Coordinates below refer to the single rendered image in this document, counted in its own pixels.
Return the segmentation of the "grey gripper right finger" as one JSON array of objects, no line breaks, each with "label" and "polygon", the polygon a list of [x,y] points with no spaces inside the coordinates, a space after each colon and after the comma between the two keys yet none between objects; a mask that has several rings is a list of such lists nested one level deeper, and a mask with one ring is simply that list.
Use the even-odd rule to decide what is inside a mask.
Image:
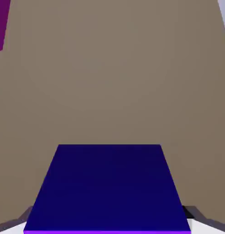
[{"label": "grey gripper right finger", "polygon": [[191,234],[225,234],[225,224],[206,218],[196,206],[182,205]]}]

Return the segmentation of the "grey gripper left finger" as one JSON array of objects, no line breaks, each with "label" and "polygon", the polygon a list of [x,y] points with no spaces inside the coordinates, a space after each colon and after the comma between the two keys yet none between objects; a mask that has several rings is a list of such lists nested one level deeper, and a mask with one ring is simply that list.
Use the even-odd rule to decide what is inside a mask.
[{"label": "grey gripper left finger", "polygon": [[30,206],[19,218],[1,223],[0,224],[0,232],[5,231],[5,230],[10,229],[10,228],[13,228],[19,224],[25,223],[30,215],[31,210],[32,210],[32,206]]}]

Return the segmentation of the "small blue cube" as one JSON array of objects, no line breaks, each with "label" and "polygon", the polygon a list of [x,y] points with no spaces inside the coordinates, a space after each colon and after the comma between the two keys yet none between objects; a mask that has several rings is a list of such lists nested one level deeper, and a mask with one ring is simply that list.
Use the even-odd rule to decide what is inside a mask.
[{"label": "small blue cube", "polygon": [[158,144],[61,144],[24,234],[191,234]]}]

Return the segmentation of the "large purple box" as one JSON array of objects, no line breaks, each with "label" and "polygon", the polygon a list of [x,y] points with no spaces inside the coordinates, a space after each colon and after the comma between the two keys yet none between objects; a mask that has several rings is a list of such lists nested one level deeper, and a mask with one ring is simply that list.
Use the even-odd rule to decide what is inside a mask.
[{"label": "large purple box", "polygon": [[3,49],[11,0],[0,0],[0,51]]}]

